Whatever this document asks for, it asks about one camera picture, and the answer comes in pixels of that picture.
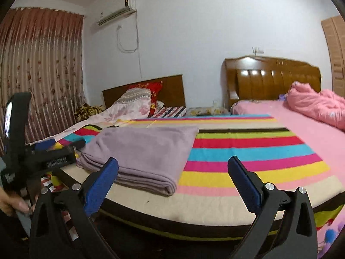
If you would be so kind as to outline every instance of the brown headboard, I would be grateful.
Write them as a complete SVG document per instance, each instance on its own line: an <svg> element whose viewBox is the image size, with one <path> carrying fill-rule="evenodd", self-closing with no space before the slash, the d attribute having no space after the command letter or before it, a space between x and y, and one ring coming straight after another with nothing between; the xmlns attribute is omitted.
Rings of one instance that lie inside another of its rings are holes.
<svg viewBox="0 0 345 259"><path fill-rule="evenodd" d="M186 106L182 75L157 78L132 84L146 84L152 82L162 82L163 88L159 92L157 100L164 102L165 107ZM113 103L127 91L130 85L131 84L126 84L120 87L103 90L102 93L106 108L112 106Z"/></svg>
<svg viewBox="0 0 345 259"><path fill-rule="evenodd" d="M242 99L274 100L288 92L294 81L309 83L320 92L318 67L306 62L274 57L226 58L229 108Z"/></svg>

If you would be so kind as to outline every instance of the pink bed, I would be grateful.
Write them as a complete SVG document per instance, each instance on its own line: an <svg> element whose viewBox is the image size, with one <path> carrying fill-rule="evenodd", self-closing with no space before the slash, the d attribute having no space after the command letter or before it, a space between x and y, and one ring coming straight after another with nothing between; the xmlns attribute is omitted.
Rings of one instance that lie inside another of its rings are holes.
<svg viewBox="0 0 345 259"><path fill-rule="evenodd" d="M269 114L309 145L345 186L345 133L289 109L285 101L239 101L233 114Z"/></svg>

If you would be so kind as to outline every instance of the white cable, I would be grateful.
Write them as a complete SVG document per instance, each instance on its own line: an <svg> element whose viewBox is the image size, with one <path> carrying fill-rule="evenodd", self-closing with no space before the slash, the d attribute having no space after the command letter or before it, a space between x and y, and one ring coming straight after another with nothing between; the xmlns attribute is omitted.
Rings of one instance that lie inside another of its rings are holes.
<svg viewBox="0 0 345 259"><path fill-rule="evenodd" d="M138 11L135 12L135 22L136 22L136 30L137 30L137 47L134 50L126 50L123 48L120 40L120 29L122 28L121 25L118 25L116 28L116 37L117 37L117 48L122 53L134 53L138 51L138 61L139 61L139 70L140 70L140 77L143 77L143 74L141 72L141 63L140 63L140 51L139 51L139 30L138 30Z"/></svg>

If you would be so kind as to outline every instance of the curtain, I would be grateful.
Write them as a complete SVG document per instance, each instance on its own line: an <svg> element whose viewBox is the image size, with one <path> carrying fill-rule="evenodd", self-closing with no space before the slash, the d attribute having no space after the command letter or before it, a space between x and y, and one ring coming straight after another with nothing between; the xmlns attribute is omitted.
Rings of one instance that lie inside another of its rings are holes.
<svg viewBox="0 0 345 259"><path fill-rule="evenodd" d="M84 102L83 16L43 8L11 9L0 24L0 155L7 101L31 92L26 142L55 135L75 124Z"/></svg>

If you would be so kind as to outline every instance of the pink comforter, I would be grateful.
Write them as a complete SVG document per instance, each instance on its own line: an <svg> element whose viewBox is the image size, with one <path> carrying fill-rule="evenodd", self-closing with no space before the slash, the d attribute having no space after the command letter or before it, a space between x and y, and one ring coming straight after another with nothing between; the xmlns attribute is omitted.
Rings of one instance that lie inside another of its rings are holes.
<svg viewBox="0 0 345 259"><path fill-rule="evenodd" d="M345 99L334 92L317 93L309 84L294 82L286 100L293 111L345 130Z"/></svg>

